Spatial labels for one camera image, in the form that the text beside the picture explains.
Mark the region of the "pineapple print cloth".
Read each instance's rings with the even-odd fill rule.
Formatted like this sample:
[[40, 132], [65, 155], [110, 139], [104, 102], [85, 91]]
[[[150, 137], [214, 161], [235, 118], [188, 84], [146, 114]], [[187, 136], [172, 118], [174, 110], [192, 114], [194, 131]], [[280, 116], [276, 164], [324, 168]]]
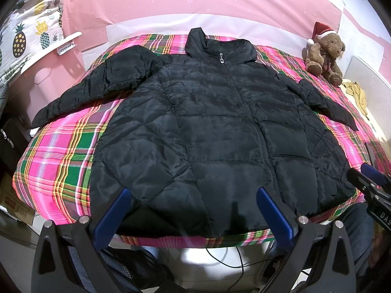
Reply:
[[19, 0], [1, 26], [1, 83], [27, 60], [63, 39], [63, 0]]

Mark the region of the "yellow crumpled cloth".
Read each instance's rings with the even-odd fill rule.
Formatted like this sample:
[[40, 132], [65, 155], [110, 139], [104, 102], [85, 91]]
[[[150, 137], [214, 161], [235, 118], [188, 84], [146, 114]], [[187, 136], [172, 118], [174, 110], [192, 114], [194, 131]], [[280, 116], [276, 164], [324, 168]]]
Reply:
[[367, 98], [365, 95], [365, 91], [361, 88], [361, 86], [356, 81], [351, 81], [350, 79], [343, 79], [341, 90], [358, 109], [360, 114], [366, 119], [369, 119], [369, 113], [367, 110]]

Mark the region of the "pink bedside cabinet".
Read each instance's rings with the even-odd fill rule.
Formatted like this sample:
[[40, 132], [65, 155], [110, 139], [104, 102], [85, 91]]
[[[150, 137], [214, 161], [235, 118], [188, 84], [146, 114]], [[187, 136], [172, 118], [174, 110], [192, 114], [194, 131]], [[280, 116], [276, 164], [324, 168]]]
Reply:
[[84, 75], [82, 53], [77, 45], [80, 36], [81, 32], [75, 32], [35, 54], [10, 82], [8, 104], [24, 128], [30, 128], [41, 108]]

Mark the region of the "black puffer jacket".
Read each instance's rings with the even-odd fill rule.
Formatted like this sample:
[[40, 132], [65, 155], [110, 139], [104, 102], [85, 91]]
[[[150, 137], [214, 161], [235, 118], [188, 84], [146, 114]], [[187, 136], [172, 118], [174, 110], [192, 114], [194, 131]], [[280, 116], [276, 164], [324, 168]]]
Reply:
[[118, 235], [225, 237], [266, 228], [264, 187], [307, 217], [355, 194], [345, 152], [321, 117], [355, 130], [352, 115], [309, 81], [257, 62], [247, 40], [201, 29], [183, 54], [132, 46], [42, 108], [41, 127], [127, 92], [93, 153], [90, 210], [127, 188]]

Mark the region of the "brown teddy bear santa hat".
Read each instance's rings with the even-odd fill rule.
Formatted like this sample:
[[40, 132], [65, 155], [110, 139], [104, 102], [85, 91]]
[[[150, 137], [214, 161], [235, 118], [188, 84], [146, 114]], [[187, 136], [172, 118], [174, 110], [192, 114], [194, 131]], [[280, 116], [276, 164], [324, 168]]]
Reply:
[[312, 37], [307, 39], [304, 52], [305, 69], [308, 73], [323, 76], [334, 87], [343, 82], [343, 73], [337, 65], [345, 51], [345, 44], [335, 30], [327, 24], [316, 22]]

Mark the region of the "white storage box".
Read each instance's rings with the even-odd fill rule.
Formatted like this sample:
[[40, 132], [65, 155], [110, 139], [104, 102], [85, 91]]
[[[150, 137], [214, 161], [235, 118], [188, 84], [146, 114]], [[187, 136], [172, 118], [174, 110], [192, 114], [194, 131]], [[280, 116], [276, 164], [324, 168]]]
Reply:
[[367, 108], [379, 125], [382, 137], [390, 144], [390, 83], [362, 59], [353, 56], [345, 78], [356, 81], [367, 98]]

